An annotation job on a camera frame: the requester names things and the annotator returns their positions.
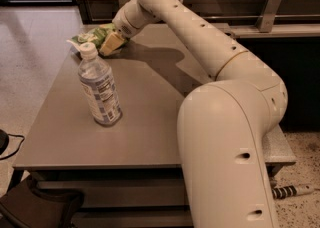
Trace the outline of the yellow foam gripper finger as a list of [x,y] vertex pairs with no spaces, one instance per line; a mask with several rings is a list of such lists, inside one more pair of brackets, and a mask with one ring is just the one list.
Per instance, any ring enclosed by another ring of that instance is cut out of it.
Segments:
[[108,56],[126,42],[127,39],[120,35],[118,32],[111,32],[102,43],[99,49],[99,53],[102,56]]

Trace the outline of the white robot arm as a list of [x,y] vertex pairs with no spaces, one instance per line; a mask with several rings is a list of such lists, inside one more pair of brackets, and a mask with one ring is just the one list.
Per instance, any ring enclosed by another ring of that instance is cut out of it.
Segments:
[[113,23],[119,35],[131,38],[164,21],[212,79],[184,99],[177,118],[194,228],[280,228],[262,141],[286,112],[286,86],[182,1],[131,0]]

